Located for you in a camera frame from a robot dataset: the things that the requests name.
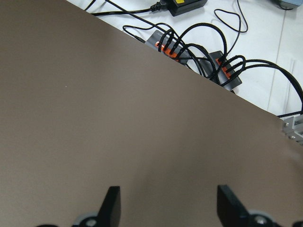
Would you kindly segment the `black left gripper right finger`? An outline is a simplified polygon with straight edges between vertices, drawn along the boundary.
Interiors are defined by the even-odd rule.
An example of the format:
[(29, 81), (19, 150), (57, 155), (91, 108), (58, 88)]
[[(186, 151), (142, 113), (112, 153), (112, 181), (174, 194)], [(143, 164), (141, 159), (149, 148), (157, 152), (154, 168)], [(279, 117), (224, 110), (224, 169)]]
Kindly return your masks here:
[(227, 185), (217, 186), (217, 216), (223, 227), (246, 227), (249, 213)]

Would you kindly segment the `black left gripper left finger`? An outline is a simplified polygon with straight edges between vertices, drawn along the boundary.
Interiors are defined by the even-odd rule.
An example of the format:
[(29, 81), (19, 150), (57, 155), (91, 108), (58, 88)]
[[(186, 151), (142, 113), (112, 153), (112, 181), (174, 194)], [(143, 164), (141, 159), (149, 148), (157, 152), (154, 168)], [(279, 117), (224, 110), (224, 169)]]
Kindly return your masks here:
[(120, 186), (110, 186), (97, 214), (97, 227), (118, 227), (120, 218)]

